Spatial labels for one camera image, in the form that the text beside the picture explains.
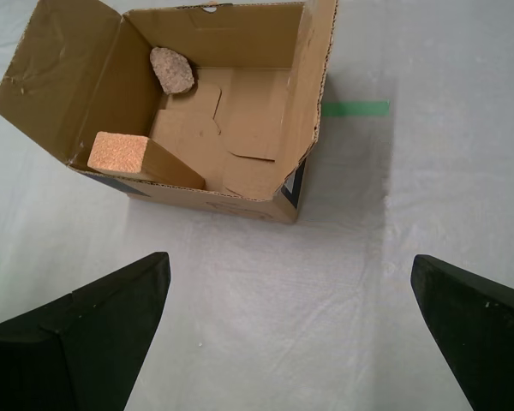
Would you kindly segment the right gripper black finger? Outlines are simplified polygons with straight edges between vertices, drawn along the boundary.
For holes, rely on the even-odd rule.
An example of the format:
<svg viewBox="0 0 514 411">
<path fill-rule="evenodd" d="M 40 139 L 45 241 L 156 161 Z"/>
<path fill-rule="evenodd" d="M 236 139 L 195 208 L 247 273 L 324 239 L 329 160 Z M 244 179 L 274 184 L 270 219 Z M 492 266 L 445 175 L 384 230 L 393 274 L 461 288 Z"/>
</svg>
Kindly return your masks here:
<svg viewBox="0 0 514 411">
<path fill-rule="evenodd" d="M 125 409 L 169 287 L 156 252 L 0 323 L 0 410 Z"/>
<path fill-rule="evenodd" d="M 474 410 L 514 410 L 514 289 L 430 255 L 410 283 L 421 315 Z"/>
</svg>

